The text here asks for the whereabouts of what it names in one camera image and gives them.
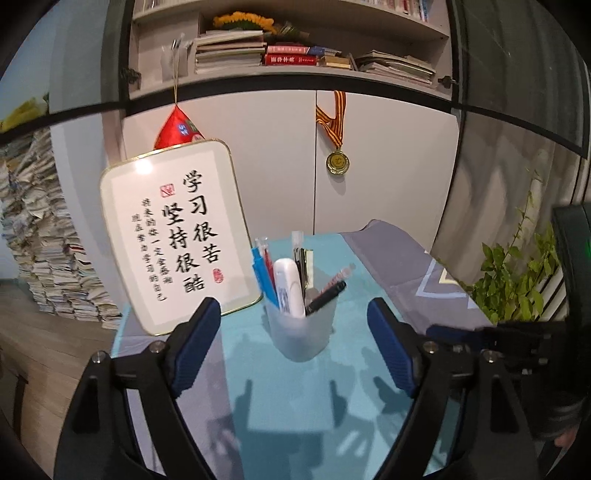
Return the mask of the person's hand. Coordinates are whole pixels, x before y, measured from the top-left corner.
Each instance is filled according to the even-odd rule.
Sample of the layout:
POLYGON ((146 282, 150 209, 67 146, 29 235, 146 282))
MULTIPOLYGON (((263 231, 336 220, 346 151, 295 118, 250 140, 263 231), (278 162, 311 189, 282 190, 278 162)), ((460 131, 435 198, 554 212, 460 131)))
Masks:
POLYGON ((579 425, 576 424, 554 439, 554 445, 562 450, 568 450, 576 440, 579 425))

